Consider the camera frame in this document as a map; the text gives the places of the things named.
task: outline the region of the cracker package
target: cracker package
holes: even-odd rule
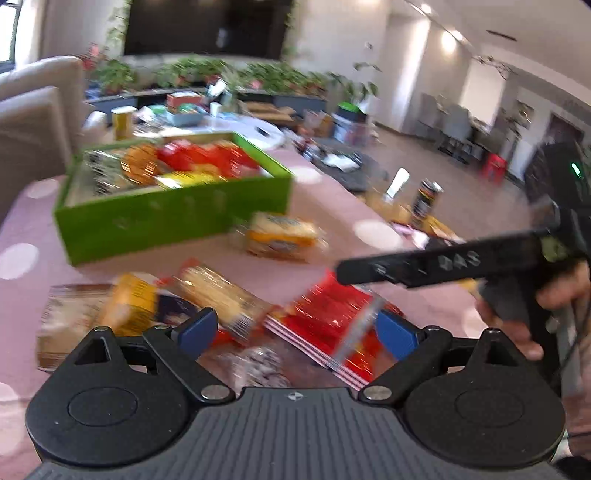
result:
[[[53,372],[90,330],[97,326],[111,284],[52,287],[37,332],[37,366]]]
[[[109,302],[102,309],[98,324],[111,327],[116,336],[141,335],[155,325],[158,289],[126,273],[119,278]]]
[[[257,212],[246,233],[246,250],[259,257],[306,261],[311,251],[326,244],[311,222]]]
[[[226,280],[209,267],[192,261],[177,279],[182,295],[201,308],[217,312],[220,326],[239,343],[248,343],[272,305]]]

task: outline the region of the cardboard box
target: cardboard box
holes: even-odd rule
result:
[[[54,207],[54,219],[72,265],[137,252],[159,245],[227,232],[237,219],[250,220],[254,212],[287,211],[291,172],[236,133],[167,137],[197,144],[231,140],[243,148],[269,176],[232,179],[182,189],[149,187],[128,194],[104,196],[73,206],[68,192],[82,155],[74,159]],[[145,140],[105,145],[122,148]]]

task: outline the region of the yellow snack package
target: yellow snack package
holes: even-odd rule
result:
[[[182,297],[201,308],[215,309],[220,326],[242,344],[248,343],[251,336],[262,328],[272,308],[270,303],[197,261],[184,267],[177,281]]]
[[[305,261],[320,236],[313,223],[257,212],[246,233],[246,250],[259,257]]]
[[[158,290],[144,280],[126,273],[113,287],[110,300],[100,312],[98,325],[111,327],[117,336],[136,336],[156,325]]]
[[[175,171],[156,177],[156,183],[165,189],[181,189],[191,185],[223,181],[219,175],[204,172]]]

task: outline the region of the door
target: door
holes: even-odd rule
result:
[[[575,140],[578,144],[583,141],[584,132],[558,115],[552,114],[543,144],[555,144]]]

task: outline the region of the polka dot tablecloth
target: polka dot tablecloth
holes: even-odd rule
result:
[[[0,231],[0,478],[20,480],[39,459],[23,424],[26,406],[47,379],[37,369],[35,333],[51,286],[105,283],[124,272],[158,278],[176,273],[188,258],[202,260],[230,281],[277,305],[286,305],[320,281],[340,259],[409,248],[380,217],[294,151],[271,155],[294,172],[290,213],[326,232],[322,261],[292,264],[255,258],[230,246],[225,236],[169,245],[76,268],[68,264],[52,210],[60,179],[29,185],[15,201]],[[417,326],[438,323],[465,335],[460,319],[473,299],[458,286],[407,291],[376,286]]]

